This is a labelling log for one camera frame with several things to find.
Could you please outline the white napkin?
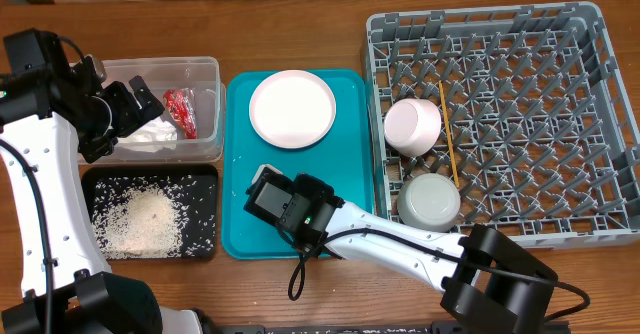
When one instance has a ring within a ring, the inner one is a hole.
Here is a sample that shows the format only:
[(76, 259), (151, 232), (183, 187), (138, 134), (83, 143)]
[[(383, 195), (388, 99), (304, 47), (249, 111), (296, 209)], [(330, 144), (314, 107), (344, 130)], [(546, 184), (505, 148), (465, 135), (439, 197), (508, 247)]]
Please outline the white napkin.
[(125, 138), (118, 139), (118, 148), (154, 153), (176, 148), (177, 130), (170, 121), (156, 118)]

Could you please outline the red snack wrapper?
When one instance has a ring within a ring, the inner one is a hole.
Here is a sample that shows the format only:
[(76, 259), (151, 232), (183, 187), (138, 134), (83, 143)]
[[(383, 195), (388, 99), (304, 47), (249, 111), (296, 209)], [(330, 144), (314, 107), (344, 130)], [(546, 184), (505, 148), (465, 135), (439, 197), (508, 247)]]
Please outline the red snack wrapper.
[(164, 95), (164, 105), (187, 139), (197, 138), (195, 96), (190, 88), (170, 89)]

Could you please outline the pink round plate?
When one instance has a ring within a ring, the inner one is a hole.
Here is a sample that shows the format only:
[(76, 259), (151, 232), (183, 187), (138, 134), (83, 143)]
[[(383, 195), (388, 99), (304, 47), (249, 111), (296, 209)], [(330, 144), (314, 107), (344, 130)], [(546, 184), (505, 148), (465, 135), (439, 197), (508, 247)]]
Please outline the pink round plate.
[(304, 70), (271, 74), (253, 91), (249, 119), (267, 143), (282, 149), (315, 145), (332, 128), (337, 102), (329, 85)]

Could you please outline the grey bowl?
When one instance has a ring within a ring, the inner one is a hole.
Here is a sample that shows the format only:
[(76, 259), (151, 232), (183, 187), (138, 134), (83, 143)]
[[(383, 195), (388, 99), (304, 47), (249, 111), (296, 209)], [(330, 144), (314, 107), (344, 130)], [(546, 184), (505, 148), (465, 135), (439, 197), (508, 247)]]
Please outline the grey bowl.
[(397, 197), (398, 215), (408, 226), (446, 232), (456, 223), (461, 196), (455, 184), (436, 173), (421, 174), (406, 182)]

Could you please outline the small pink saucer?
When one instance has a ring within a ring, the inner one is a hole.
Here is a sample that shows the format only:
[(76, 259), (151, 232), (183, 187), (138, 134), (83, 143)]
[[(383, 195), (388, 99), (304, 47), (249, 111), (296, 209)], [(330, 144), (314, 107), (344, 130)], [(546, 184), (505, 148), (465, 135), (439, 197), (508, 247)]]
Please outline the small pink saucer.
[(426, 99), (402, 99), (385, 115), (386, 142), (407, 157), (422, 156), (437, 142), (442, 119), (438, 107)]

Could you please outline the wooden chopstick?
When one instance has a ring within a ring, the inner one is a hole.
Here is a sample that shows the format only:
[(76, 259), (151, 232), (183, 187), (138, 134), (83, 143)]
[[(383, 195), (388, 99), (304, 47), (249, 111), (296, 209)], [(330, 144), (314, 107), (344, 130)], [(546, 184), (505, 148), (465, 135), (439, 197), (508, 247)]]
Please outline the wooden chopstick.
[(446, 103), (446, 98), (445, 98), (445, 94), (444, 94), (444, 88), (443, 88), (442, 81), (438, 82), (438, 89), (439, 89), (439, 95), (440, 95), (440, 100), (441, 100), (441, 108), (442, 108), (441, 110), (442, 110), (443, 125), (444, 125), (445, 133), (446, 133), (447, 147), (448, 147), (449, 158), (450, 158), (450, 162), (451, 162), (451, 170), (452, 170), (452, 175), (453, 175), (453, 181), (454, 181), (454, 184), (455, 184), (456, 188), (459, 189), (460, 188), (460, 183), (459, 183), (459, 177), (458, 177), (458, 172), (457, 172), (455, 150), (454, 150), (454, 147), (453, 147), (453, 140), (452, 140), (450, 123), (449, 123), (448, 109), (447, 109), (447, 103)]

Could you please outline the pale green cup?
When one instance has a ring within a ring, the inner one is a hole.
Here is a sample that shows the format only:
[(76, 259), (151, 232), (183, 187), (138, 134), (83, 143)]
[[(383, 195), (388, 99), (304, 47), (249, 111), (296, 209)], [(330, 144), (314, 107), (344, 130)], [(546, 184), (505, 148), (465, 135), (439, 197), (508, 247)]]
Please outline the pale green cup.
[(251, 184), (276, 182), (284, 177), (283, 173), (270, 164), (261, 164), (252, 178)]

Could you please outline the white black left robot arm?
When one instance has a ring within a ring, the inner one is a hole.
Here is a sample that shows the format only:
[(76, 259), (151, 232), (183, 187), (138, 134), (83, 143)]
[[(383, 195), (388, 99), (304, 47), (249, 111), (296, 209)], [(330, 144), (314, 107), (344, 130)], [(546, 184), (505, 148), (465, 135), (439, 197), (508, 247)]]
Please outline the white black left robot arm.
[(135, 77), (108, 82), (89, 55), (70, 63), (71, 41), (28, 29), (4, 40), (1, 157), (23, 252), (20, 304), (1, 314), (8, 333), (213, 333), (198, 309), (159, 305), (150, 287), (112, 272), (89, 221), (78, 164), (163, 113)]

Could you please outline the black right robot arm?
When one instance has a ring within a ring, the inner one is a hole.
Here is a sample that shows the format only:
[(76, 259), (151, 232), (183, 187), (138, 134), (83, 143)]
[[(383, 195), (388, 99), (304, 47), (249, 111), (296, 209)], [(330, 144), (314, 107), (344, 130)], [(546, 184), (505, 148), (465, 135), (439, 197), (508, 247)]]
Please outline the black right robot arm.
[(472, 333), (538, 333), (557, 274), (503, 233), (413, 228), (370, 214), (308, 174), (289, 179), (262, 165), (245, 210), (273, 226), (302, 261), (322, 253), (370, 262), (441, 293), (441, 306)]

